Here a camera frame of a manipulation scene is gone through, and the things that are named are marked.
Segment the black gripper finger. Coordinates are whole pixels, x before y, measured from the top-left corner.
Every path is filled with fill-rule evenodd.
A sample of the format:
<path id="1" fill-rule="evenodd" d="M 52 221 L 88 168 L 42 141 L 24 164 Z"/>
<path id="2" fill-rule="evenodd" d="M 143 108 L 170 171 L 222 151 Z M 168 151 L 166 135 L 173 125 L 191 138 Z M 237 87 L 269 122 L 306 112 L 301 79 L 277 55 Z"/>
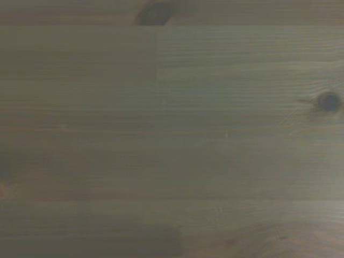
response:
<path id="1" fill-rule="evenodd" d="M 141 227 L 80 237 L 87 254 L 98 257 L 175 257 L 182 255 L 182 236 L 173 227 Z"/>

